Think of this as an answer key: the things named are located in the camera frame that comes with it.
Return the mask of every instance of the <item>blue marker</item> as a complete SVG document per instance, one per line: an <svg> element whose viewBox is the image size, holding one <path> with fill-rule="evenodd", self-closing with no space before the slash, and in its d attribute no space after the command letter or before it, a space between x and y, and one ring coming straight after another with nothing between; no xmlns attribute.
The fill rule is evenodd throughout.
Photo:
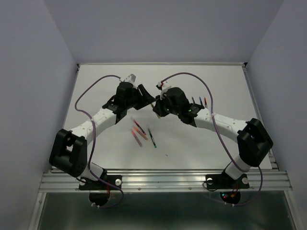
<svg viewBox="0 0 307 230"><path fill-rule="evenodd" d="M201 102L201 105L203 106L203 104L202 104L202 100L201 100L201 97L200 97L200 102Z"/></svg>

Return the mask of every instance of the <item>cable connector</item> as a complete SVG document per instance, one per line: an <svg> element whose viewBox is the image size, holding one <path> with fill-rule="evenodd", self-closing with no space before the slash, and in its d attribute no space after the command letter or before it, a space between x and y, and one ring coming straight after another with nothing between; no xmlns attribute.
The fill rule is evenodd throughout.
<svg viewBox="0 0 307 230"><path fill-rule="evenodd" d="M157 88L158 88L159 90L161 90L160 100L162 100L162 99L164 98L164 94L165 94L170 88L172 88L172 86L169 85L167 81L164 81L164 82L158 82Z"/></svg>

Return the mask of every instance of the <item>white tabletop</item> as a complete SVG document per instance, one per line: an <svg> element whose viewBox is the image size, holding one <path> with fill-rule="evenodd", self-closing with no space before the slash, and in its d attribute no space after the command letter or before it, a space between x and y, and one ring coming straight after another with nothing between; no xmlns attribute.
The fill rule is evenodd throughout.
<svg viewBox="0 0 307 230"><path fill-rule="evenodd" d="M74 103L101 76L115 74L122 77L133 73L137 77L136 84L143 84L155 97L160 93L155 87L158 81L177 72L194 73L208 84L215 113L241 120L256 117L241 66L81 65L64 128L72 129L87 119L74 110ZM168 82L173 87L180 87L189 100L191 96L197 102L199 96L206 97L210 106L209 94L197 79L182 75ZM94 115L115 94L118 84L119 80L115 78L102 80L82 98L78 107ZM143 129L150 126L156 149L150 140L145 141L140 135L143 147L138 145L130 132L131 116ZM237 144L226 137L223 139L232 156L237 156ZM125 118L97 138L93 162L107 169L224 169L230 160L216 133L183 124L174 115L158 119L147 106L139 111L130 109ZM272 168L268 156L260 166Z"/></svg>

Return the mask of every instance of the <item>red marker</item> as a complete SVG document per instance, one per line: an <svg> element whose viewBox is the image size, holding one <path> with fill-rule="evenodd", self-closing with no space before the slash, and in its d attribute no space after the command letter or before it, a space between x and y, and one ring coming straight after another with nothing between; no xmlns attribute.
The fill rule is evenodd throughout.
<svg viewBox="0 0 307 230"><path fill-rule="evenodd" d="M134 128L134 130L137 131L138 134L142 136L142 138L144 138L145 140L148 140L148 138L137 127L132 126L132 128Z"/></svg>
<svg viewBox="0 0 307 230"><path fill-rule="evenodd" d="M136 139L136 141L138 142L139 146L142 147L142 143L140 141L140 139L136 136L135 132L133 130L131 130L132 135L134 136L134 138Z"/></svg>
<svg viewBox="0 0 307 230"><path fill-rule="evenodd" d="M132 117L133 122L136 124L136 126L142 131L142 133L144 135L146 135L146 133L144 132L144 130L142 129L142 127L139 125L139 123L136 122L136 120L134 120L134 118Z"/></svg>
<svg viewBox="0 0 307 230"><path fill-rule="evenodd" d="M208 108L206 97L205 97L205 107Z"/></svg>

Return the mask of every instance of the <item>gray wall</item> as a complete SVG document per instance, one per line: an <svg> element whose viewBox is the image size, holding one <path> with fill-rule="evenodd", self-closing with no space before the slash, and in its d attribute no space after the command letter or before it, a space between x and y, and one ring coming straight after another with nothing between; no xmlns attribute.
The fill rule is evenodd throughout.
<svg viewBox="0 0 307 230"><path fill-rule="evenodd" d="M285 0L248 64L274 155L307 217L307 1Z"/></svg>
<svg viewBox="0 0 307 230"><path fill-rule="evenodd" d="M45 0L78 63L246 62L281 0Z"/></svg>
<svg viewBox="0 0 307 230"><path fill-rule="evenodd" d="M0 7L0 229L27 229L76 64L42 0Z"/></svg>

